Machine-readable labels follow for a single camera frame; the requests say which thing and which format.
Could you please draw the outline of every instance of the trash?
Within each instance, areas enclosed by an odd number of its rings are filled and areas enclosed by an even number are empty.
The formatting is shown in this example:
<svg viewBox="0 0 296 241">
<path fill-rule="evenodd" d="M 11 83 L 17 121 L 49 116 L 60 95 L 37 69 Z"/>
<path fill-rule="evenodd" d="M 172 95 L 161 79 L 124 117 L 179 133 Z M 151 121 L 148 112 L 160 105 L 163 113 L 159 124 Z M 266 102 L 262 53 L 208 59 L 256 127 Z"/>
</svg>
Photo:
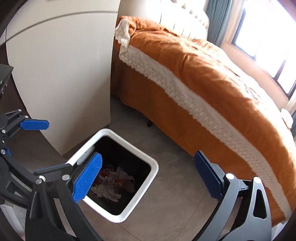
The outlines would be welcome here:
<svg viewBox="0 0 296 241">
<path fill-rule="evenodd" d="M 112 165 L 100 170 L 91 187 L 91 191 L 98 197 L 105 197 L 113 202 L 118 202 L 123 190 L 133 193 L 135 191 L 135 180 L 121 167 L 118 167 L 114 172 Z"/>
</svg>

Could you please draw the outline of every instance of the white lace edging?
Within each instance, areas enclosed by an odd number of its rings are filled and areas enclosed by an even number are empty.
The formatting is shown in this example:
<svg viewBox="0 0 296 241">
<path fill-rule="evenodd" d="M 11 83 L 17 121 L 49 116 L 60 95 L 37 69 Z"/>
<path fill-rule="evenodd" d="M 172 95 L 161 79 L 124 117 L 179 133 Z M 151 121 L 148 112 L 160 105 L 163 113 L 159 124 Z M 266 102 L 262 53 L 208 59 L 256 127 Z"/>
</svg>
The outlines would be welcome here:
<svg viewBox="0 0 296 241">
<path fill-rule="evenodd" d="M 127 19 L 123 18 L 120 20 L 118 26 L 115 28 L 115 39 L 118 41 L 120 45 L 119 54 L 127 51 L 129 41 L 131 37 L 128 33 L 129 23 Z"/>
<path fill-rule="evenodd" d="M 128 32 L 128 29 L 126 29 L 128 25 L 126 24 L 127 21 L 118 25 L 117 36 L 115 32 L 116 39 L 123 36 L 124 40 L 120 40 L 123 43 L 130 40 L 130 37 L 127 38 L 127 35 L 123 33 L 124 31 Z M 121 45 L 119 59 L 160 86 L 174 102 L 188 111 L 212 135 L 245 160 L 251 170 L 262 179 L 264 185 L 270 190 L 286 220 L 290 218 L 292 214 L 290 205 L 267 160 L 219 112 L 203 98 L 191 91 L 169 69 L 139 49 L 133 46 Z"/>
</svg>

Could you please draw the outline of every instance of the blue gripper pad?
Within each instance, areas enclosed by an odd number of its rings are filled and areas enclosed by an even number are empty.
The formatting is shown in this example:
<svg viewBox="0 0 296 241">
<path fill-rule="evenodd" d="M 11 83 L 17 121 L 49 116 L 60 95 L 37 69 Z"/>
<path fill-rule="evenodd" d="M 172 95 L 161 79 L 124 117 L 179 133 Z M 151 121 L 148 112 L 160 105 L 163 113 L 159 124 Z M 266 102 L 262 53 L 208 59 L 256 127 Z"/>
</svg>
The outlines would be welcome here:
<svg viewBox="0 0 296 241">
<path fill-rule="evenodd" d="M 193 159 L 211 197 L 221 201 L 223 199 L 224 172 L 217 164 L 212 164 L 202 151 L 197 151 Z"/>
<path fill-rule="evenodd" d="M 24 120 L 20 123 L 20 128 L 24 130 L 46 130 L 49 127 L 47 120 Z"/>
<path fill-rule="evenodd" d="M 10 154 L 10 150 L 8 149 L 8 147 L 6 148 L 6 152 L 7 152 L 8 155 L 11 156 L 11 154 Z"/>
<path fill-rule="evenodd" d="M 85 168 L 73 183 L 72 197 L 76 203 L 87 195 L 92 183 L 102 167 L 102 156 L 95 152 L 86 162 Z"/>
</svg>

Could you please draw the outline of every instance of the gray curtain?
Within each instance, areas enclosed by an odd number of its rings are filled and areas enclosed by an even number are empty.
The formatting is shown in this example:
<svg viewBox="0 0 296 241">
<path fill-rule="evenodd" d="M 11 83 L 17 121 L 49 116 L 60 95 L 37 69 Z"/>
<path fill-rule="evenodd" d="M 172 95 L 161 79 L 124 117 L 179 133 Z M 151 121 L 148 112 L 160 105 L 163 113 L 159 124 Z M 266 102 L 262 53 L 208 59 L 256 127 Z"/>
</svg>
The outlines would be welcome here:
<svg viewBox="0 0 296 241">
<path fill-rule="evenodd" d="M 293 113 L 292 118 L 293 118 L 294 122 L 293 122 L 293 125 L 291 128 L 291 132 L 292 132 L 293 137 L 295 137 L 296 136 L 296 111 Z"/>
<path fill-rule="evenodd" d="M 210 20 L 207 40 L 221 46 L 229 21 L 232 0 L 209 0 L 206 14 Z"/>
</svg>

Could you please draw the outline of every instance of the trash can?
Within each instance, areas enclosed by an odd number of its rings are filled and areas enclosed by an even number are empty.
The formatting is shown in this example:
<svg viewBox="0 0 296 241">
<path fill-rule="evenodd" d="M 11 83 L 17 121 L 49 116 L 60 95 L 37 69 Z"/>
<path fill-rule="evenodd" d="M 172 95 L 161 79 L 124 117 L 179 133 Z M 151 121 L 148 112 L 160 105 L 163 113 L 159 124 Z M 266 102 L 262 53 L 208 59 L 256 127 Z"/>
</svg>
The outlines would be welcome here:
<svg viewBox="0 0 296 241">
<path fill-rule="evenodd" d="M 157 162 L 110 129 L 98 131 L 68 161 L 71 165 L 83 164 L 94 152 L 102 155 L 102 168 L 121 167 L 134 178 L 134 192 L 123 191 L 118 202 L 97 197 L 89 190 L 83 199 L 93 210 L 107 220 L 123 222 L 135 208 L 158 172 Z"/>
</svg>

